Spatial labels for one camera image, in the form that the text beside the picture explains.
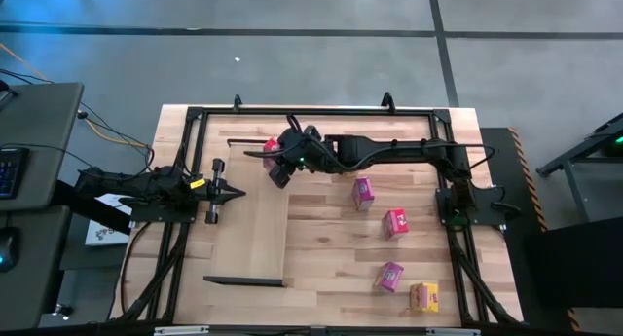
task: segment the wooden plank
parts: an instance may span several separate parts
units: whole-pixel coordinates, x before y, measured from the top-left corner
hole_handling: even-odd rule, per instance
[[[155,166],[170,164],[177,151],[187,105],[165,105],[156,130]],[[469,108],[450,109],[458,143],[482,143],[476,113]],[[430,137],[428,123],[411,117],[301,116],[301,125],[312,124],[321,133],[357,133],[376,140],[419,140]],[[226,161],[225,176],[232,171],[228,138],[266,140],[279,136],[288,127],[282,116],[210,117],[203,148],[201,171],[211,176],[211,159]],[[194,150],[197,126],[193,127],[189,155]],[[482,148],[469,148],[470,163],[485,156]],[[287,186],[286,248],[283,276],[287,288],[256,290],[262,287],[218,286],[202,280],[210,275],[218,254],[220,225],[198,220],[191,226],[187,258],[184,261],[176,323],[200,324],[288,324],[344,326],[459,326],[457,296],[449,261],[445,229],[439,224],[434,200],[437,176],[426,164],[376,165],[361,171],[372,180],[377,199],[369,211],[353,208],[349,192],[352,176],[296,172]],[[484,163],[472,171],[473,182],[491,185]],[[267,191],[276,191],[269,183]],[[230,206],[221,211],[222,223]],[[381,233],[381,218],[394,206],[404,207],[410,233],[399,241],[387,242]],[[200,205],[198,218],[207,210]],[[521,319],[519,299],[503,238],[489,227],[475,227],[474,241],[485,283],[515,318]],[[153,224],[141,238],[130,258],[124,283],[128,301],[142,291],[153,274],[162,225]],[[385,260],[395,260],[405,269],[397,293],[381,295],[372,284]],[[414,314],[407,310],[411,284],[437,282],[441,289],[441,313]],[[467,301],[476,317],[472,284],[465,278]],[[166,298],[163,288],[161,304]],[[119,313],[116,300],[112,316]]]
[[[226,178],[246,195],[221,209],[210,274],[282,279],[288,193],[273,185],[261,160],[244,155],[246,150],[258,151],[261,146],[231,148]]]

